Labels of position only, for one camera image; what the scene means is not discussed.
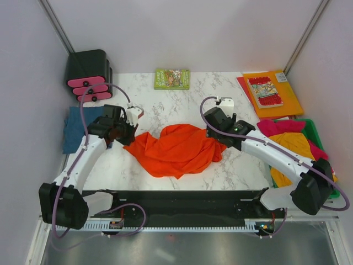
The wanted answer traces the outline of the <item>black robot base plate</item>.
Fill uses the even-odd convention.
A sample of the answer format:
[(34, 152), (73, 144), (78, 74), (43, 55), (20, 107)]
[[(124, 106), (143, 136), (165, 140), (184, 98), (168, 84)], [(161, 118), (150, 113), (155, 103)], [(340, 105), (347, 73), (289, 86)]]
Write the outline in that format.
[(125, 227), (240, 227), (246, 219), (279, 220), (281, 209), (260, 205), (258, 190), (111, 191), (110, 213), (97, 218), (123, 218)]

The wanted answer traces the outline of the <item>orange t shirt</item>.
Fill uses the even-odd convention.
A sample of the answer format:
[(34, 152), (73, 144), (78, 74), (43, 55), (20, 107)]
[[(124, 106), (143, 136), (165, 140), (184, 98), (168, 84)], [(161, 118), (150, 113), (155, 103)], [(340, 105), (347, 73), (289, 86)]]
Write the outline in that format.
[(191, 124), (166, 126), (155, 138), (149, 132), (135, 137), (124, 149), (153, 177), (181, 178), (203, 172), (220, 162), (226, 145), (207, 137), (206, 130)]

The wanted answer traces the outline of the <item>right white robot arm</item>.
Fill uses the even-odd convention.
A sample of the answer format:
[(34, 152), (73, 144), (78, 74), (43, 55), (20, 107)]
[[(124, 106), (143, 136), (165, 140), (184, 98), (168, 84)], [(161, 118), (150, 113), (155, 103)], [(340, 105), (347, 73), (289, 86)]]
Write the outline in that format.
[(330, 163), (320, 158), (313, 160), (290, 151), (270, 140), (251, 124), (236, 120), (213, 107), (202, 115), (207, 135), (267, 163), (291, 181), (291, 185), (264, 188), (253, 203), (253, 212), (266, 217), (279, 208), (298, 208), (316, 215), (333, 192)]

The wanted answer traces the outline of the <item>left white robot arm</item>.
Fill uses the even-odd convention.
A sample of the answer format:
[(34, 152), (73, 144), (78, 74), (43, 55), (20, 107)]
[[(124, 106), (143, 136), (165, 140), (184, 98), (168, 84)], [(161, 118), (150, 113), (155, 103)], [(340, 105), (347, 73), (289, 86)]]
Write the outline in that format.
[(102, 115), (86, 128), (72, 163), (52, 183), (43, 183), (39, 188), (45, 223), (79, 230), (95, 214), (119, 215), (121, 204), (111, 193), (96, 191), (83, 196), (82, 191), (98, 158), (114, 141), (123, 146), (134, 142), (138, 121), (143, 115), (143, 109), (132, 104), (126, 109), (115, 105), (103, 107)]

